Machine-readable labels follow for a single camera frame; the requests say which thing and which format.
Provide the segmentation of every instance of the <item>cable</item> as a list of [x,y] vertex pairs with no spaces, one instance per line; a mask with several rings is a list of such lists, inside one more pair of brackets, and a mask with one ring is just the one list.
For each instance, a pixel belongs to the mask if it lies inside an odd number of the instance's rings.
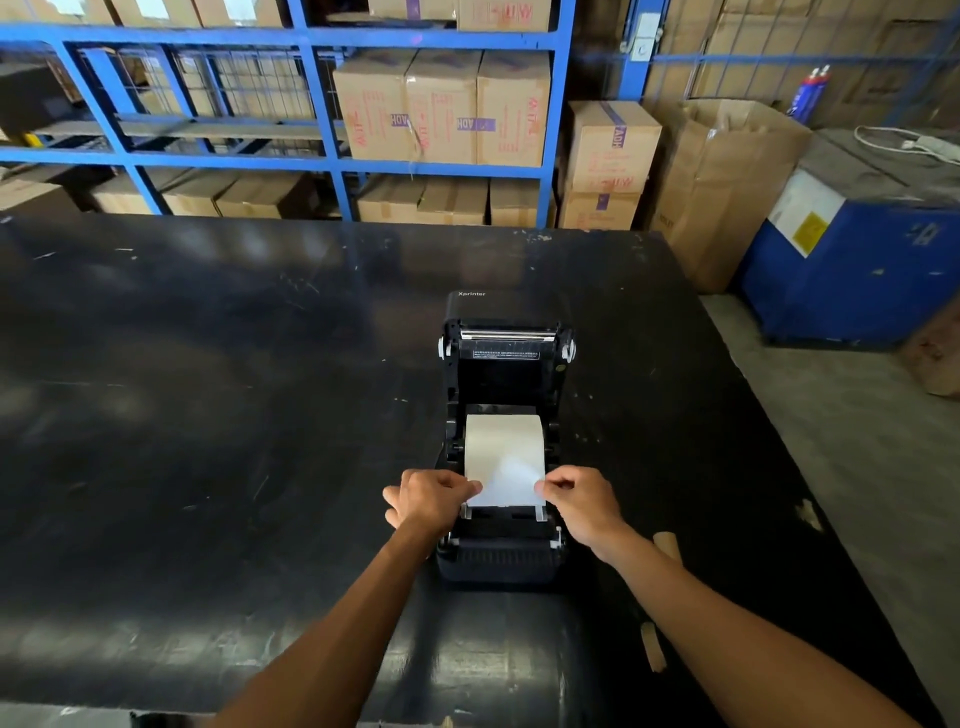
[[[863,134],[860,133],[860,130],[865,130],[868,132],[889,132],[900,134],[901,136],[912,136],[912,139],[904,139],[899,147],[886,147],[882,144],[876,144],[873,141],[865,139]],[[954,166],[960,166],[960,161],[956,159],[950,159],[944,157],[937,152],[934,152],[931,149],[927,149],[924,146],[919,146],[918,142],[923,135],[917,132],[913,132],[909,129],[900,129],[899,127],[867,127],[867,126],[858,126],[853,130],[853,138],[856,139],[860,144],[863,144],[865,147],[870,147],[871,149],[879,149],[881,152],[893,152],[899,155],[923,155],[924,157],[931,157],[937,159],[938,161],[943,162],[944,164],[953,164]]]

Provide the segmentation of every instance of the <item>black tabletop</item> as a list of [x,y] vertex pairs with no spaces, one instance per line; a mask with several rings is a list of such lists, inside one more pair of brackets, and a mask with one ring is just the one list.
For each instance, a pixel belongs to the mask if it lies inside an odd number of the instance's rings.
[[[390,534],[432,465],[458,288],[559,292],[564,459],[690,570],[942,721],[666,245],[632,232],[86,215],[0,224],[0,698],[215,711]],[[364,719],[719,718],[575,552],[546,592],[425,565]]]

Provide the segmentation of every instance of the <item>concrete floor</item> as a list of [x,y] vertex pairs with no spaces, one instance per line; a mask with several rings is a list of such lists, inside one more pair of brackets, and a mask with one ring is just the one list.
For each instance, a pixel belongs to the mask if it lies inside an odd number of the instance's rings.
[[960,727],[960,401],[889,354],[764,347],[733,296],[704,296],[947,725]]

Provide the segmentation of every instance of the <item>shelf rack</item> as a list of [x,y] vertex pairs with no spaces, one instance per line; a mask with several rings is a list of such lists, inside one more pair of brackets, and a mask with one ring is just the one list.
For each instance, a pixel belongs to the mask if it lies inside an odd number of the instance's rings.
[[[537,227],[546,225],[551,199],[557,136],[564,103],[567,62],[576,0],[559,3],[557,29],[545,33],[469,33],[447,29],[406,28],[336,28],[307,25],[303,0],[290,0],[292,28],[227,28],[227,29],[154,29],[112,26],[50,25],[39,23],[0,24],[0,47],[35,49],[42,42],[55,55],[76,85],[93,122],[75,127],[76,134],[57,125],[44,130],[43,148],[0,147],[0,161],[55,164],[105,164],[123,167],[144,196],[154,214],[169,213],[162,195],[146,173],[148,167],[196,167],[200,169],[295,170],[327,173],[333,182],[337,203],[345,221],[353,219],[345,175],[357,174],[362,181],[370,173],[449,175],[455,177],[525,178],[540,181]],[[157,117],[133,114],[124,109],[122,100],[128,89],[106,58],[105,47],[123,49],[138,46],[152,53],[160,70],[170,81],[169,91],[181,109],[182,116]],[[177,64],[180,49],[238,50],[256,53],[258,49],[285,49],[296,54],[302,63],[316,119],[306,122],[270,124],[259,118],[234,116],[200,117],[191,100]],[[332,84],[324,86],[319,58],[333,59],[336,64],[345,53],[357,48],[444,48],[469,50],[550,51],[553,56],[550,103],[547,108],[546,136],[540,167],[514,167],[481,164],[443,164],[408,161],[370,161],[353,159],[341,150],[334,119],[327,107]],[[238,139],[228,151],[217,151],[209,140],[198,133],[219,138]],[[275,138],[297,136],[291,131],[303,130],[301,138],[318,139],[322,151],[317,156],[267,156],[264,146]],[[266,137],[265,133],[276,134]],[[92,133],[97,139],[91,142]],[[196,139],[196,152],[171,152],[171,142]],[[183,149],[184,144],[176,145]]]

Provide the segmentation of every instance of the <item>thermal label printer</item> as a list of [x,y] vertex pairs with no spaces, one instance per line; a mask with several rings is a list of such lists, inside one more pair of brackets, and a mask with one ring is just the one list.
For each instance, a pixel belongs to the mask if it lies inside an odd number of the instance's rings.
[[[454,291],[438,350],[446,395],[438,469],[464,472],[468,415],[537,415],[545,469],[560,465],[560,397],[577,349],[557,307],[513,291]],[[566,559],[567,540],[549,503],[465,504],[437,561],[449,581],[546,584]]]

